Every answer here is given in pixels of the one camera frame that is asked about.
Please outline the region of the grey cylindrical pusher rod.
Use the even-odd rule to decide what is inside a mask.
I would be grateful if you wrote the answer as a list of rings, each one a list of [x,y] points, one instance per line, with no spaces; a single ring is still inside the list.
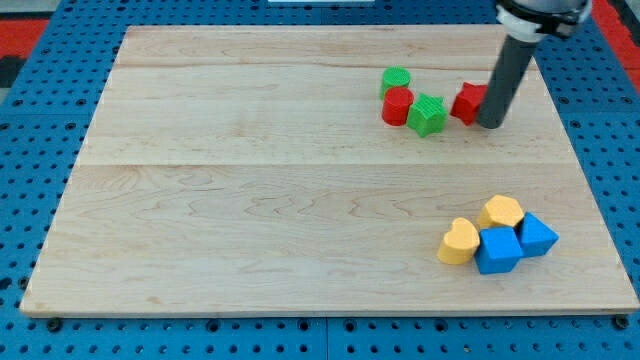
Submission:
[[[476,117],[480,126],[497,129],[503,124],[536,47],[536,43],[505,37]]]

